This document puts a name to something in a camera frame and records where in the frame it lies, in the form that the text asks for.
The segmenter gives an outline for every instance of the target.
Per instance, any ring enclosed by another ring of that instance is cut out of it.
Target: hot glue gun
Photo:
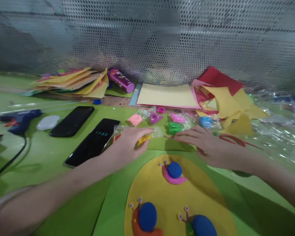
[[[15,135],[24,135],[29,128],[30,121],[43,113],[40,109],[12,112],[0,115],[0,121],[8,122],[5,127],[12,126],[9,132]]]

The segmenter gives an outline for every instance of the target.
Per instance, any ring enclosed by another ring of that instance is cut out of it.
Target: power cord
[[[15,159],[21,154],[21,152],[23,152],[23,150],[25,149],[25,147],[26,147],[26,144],[27,144],[27,140],[26,140],[26,136],[25,136],[25,134],[23,134],[23,135],[21,135],[21,137],[23,137],[24,138],[24,145],[23,145],[23,147],[21,148],[21,150],[11,159],[11,160],[9,160],[1,169],[0,169],[0,174],[6,169],[6,168],[8,168],[9,167],[9,165],[11,165],[12,164],[12,162],[14,162],[15,161]]]

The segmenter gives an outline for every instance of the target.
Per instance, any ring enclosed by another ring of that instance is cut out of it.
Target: sleeve
[[[5,195],[5,196],[3,196],[2,198],[0,198],[0,206],[2,205],[2,204],[4,204],[4,203],[6,203],[7,201],[9,201],[9,200],[11,200],[12,198],[14,198],[14,197],[16,197],[17,195],[19,195],[19,194],[21,194],[21,193],[23,193],[23,192],[25,192],[25,191],[27,191],[28,189],[30,189],[30,188],[32,188],[32,187],[34,187],[34,185],[32,185],[32,186],[27,186],[27,187],[24,187],[24,188],[20,188],[20,189],[18,189],[18,190],[15,190],[15,191],[12,191],[12,192],[10,192],[9,194],[7,194],[7,195]],[[30,231],[29,232],[22,232],[22,233],[20,233],[20,234],[16,234],[16,235],[28,235],[28,234],[30,234],[31,232],[33,232],[33,230],[35,230],[36,228],[34,228],[34,229],[29,229]]]

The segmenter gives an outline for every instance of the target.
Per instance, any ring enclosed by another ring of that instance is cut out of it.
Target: hand
[[[219,139],[200,126],[179,132],[174,139],[196,146],[197,155],[212,167],[254,174],[263,159],[255,151]]]
[[[152,132],[154,132],[152,128],[129,128],[123,131],[121,136],[101,154],[105,165],[109,166],[113,173],[133,162],[147,150],[150,140],[145,141],[137,149],[134,149],[135,144],[142,136]]]

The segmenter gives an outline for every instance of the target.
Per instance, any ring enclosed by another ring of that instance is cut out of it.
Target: smartphone
[[[92,157],[99,156],[114,133],[114,126],[120,121],[102,119],[93,131],[80,143],[80,145],[65,160],[65,165],[77,167]]]
[[[57,124],[55,128],[50,131],[49,135],[53,137],[74,136],[93,111],[94,107],[76,107],[59,124]]]

